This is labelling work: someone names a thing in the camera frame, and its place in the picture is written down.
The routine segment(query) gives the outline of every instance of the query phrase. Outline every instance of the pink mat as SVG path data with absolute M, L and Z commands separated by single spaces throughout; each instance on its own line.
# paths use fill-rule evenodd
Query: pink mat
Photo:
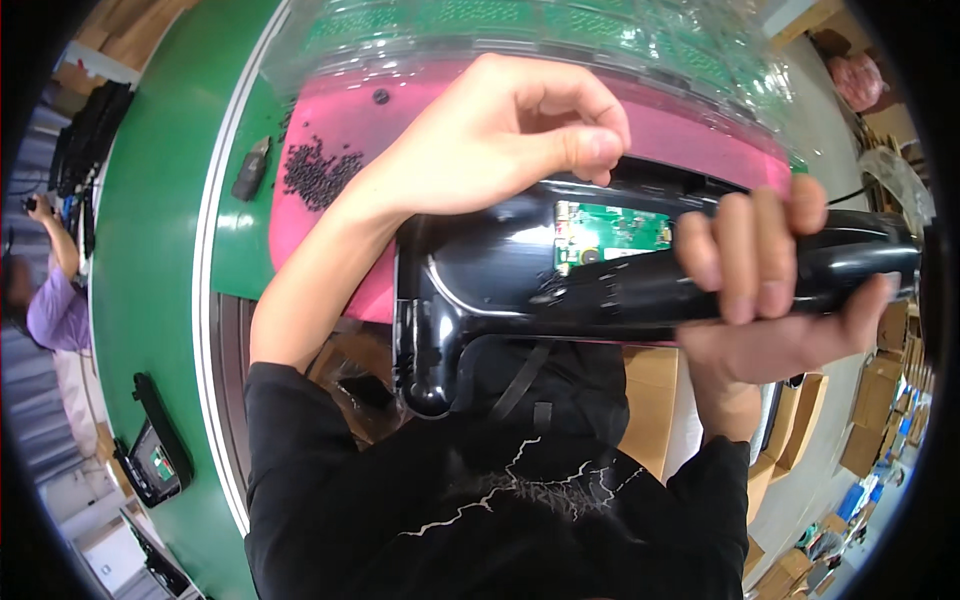
M 324 156 L 364 153 L 369 163 L 395 140 L 441 92 L 463 62 L 435 62 L 412 77 L 376 81 L 325 76 L 308 84 L 290 120 L 276 173 L 270 219 L 270 257 L 279 269 L 323 213 L 306 209 L 297 194 L 284 194 L 284 162 L 288 149 L 324 141 Z M 790 168 L 783 151 L 765 134 L 729 121 L 718 121 L 696 105 L 637 85 L 606 81 L 627 110 L 633 146 L 630 154 L 674 164 L 728 180 L 747 188 L 773 185 L 789 189 Z M 390 101 L 377 105 L 373 91 L 386 89 Z M 342 151 L 345 144 L 349 150 Z M 344 315 L 362 321 L 391 323 L 394 314 L 394 244 L 373 264 Z

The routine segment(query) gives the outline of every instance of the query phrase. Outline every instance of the black pants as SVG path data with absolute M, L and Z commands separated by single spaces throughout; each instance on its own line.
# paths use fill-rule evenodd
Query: black pants
M 463 412 L 487 415 L 536 345 L 536 340 L 486 341 L 473 366 L 472 402 Z M 530 388 L 504 421 L 532 427 L 534 404 L 549 402 L 550 431 L 617 446 L 630 418 L 626 386 L 619 345 L 553 342 Z

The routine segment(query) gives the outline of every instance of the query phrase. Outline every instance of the circuit board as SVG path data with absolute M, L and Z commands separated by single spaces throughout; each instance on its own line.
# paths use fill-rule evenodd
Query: circuit board
M 554 269 L 670 248 L 669 218 L 654 212 L 559 201 L 555 207 Z

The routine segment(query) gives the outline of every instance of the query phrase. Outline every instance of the grey curtain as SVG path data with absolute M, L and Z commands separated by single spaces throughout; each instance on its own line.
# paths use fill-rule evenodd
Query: grey curtain
M 50 240 L 43 227 L 23 212 L 21 203 L 35 192 L 46 191 L 57 135 L 68 122 L 41 100 L 3 199 L 3 248 L 12 230 L 12 252 L 30 261 L 37 284 L 47 277 Z M 77 468 L 83 458 L 70 433 L 50 352 L 38 348 L 6 322 L 0 335 L 3 403 L 34 481 L 40 485 Z

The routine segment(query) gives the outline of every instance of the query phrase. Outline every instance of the concrete floor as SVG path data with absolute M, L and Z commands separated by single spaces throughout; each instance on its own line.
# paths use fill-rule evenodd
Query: concrete floor
M 790 124 L 793 137 L 808 160 L 810 174 L 824 185 L 828 198 L 845 196 L 861 182 L 855 142 L 837 105 L 830 76 L 805 38 L 790 43 L 784 54 L 798 96 L 797 117 Z M 866 210 L 867 204 L 859 196 L 838 207 Z M 806 453 L 789 475 L 770 486 L 756 519 L 747 528 L 765 555 L 744 580 L 744 589 L 750 589 L 804 529 L 832 510 L 858 480 L 838 462 L 850 435 L 853 395 L 864 360 L 864 355 L 855 355 L 824 367 L 829 376 L 827 395 Z

